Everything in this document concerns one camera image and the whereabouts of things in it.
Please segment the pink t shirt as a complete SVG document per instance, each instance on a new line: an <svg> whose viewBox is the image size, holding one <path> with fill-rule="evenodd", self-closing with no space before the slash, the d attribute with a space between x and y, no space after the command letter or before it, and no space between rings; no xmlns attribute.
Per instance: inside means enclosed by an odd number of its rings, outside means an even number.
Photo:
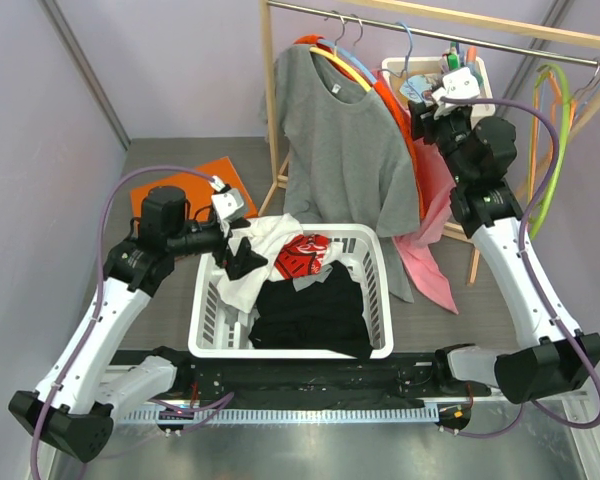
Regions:
<svg viewBox="0 0 600 480"><path fill-rule="evenodd" d="M399 103L410 118L408 108ZM456 314L458 308L449 281L440 271L429 248L441 239L444 225L451 216L450 191L454 181L435 146L422 140L416 140L414 144L426 215L423 220L420 219L420 226L415 232L395 237L393 244L416 289L438 306Z"/></svg>

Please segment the light blue wire hanger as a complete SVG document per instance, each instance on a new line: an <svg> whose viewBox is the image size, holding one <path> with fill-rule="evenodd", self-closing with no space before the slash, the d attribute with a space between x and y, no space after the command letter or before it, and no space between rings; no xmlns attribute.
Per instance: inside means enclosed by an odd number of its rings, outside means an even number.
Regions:
<svg viewBox="0 0 600 480"><path fill-rule="evenodd" d="M406 34L408 40L407 40L407 44L405 47L404 59L402 61L402 69L400 71L394 71L387 67L383 67L380 69L380 72L383 74L385 82L390 89L392 89L394 87L394 85L392 84L393 80L395 80L395 81L400 80L401 81L401 83L399 85L399 87L400 87L402 85L402 83L408 77L410 77L412 75L416 75L410 71L410 60L411 60L411 54L413 52L413 47L414 47L414 40L413 40L412 32L411 32L410 28L408 27L408 25L406 23L404 23L403 21L397 21L395 23L395 25L400 27L400 29Z"/></svg>

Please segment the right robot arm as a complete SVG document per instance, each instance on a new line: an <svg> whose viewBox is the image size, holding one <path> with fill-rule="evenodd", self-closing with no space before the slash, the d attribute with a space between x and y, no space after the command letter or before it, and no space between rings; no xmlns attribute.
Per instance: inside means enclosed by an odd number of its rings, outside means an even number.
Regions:
<svg viewBox="0 0 600 480"><path fill-rule="evenodd" d="M448 113L409 102L411 132L433 145L455 182L454 219L487 262L514 322L518 350L497 353L477 346L448 347L431 371L437 391L452 395L467 381L499 389L513 404L579 389L600 361L600 335L584 333L560 301L527 232L527 216L505 175L516 159L516 129L487 116L471 122L475 101Z"/></svg>

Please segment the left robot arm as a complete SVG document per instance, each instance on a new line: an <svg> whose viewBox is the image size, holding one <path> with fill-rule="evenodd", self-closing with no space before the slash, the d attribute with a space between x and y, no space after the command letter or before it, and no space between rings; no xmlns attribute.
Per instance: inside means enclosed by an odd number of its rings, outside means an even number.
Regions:
<svg viewBox="0 0 600 480"><path fill-rule="evenodd" d="M232 280L265 266L247 240L229 246L232 227L246 224L248 208L238 189L215 188L205 209L207 220L191 218L186 194L175 186L155 187L143 199L129 234L104 260L92 303L65 350L34 390L17 391L9 403L34 447L45 443L88 463L104 449L115 423L139 405L191 391L189 358L167 347L153 350L108 386L101 380L178 258L209 254Z"/></svg>

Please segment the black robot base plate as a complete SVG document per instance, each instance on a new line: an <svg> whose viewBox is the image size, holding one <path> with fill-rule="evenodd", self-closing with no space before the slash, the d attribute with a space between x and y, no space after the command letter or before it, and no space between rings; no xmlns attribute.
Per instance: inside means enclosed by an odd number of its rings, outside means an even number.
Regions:
<svg viewBox="0 0 600 480"><path fill-rule="evenodd" d="M381 410L419 408L435 398L488 397L492 389L468 381L441 381L432 353L396 353L384 359L208 359L159 347L184 369L161 399L206 406L227 394L243 410Z"/></svg>

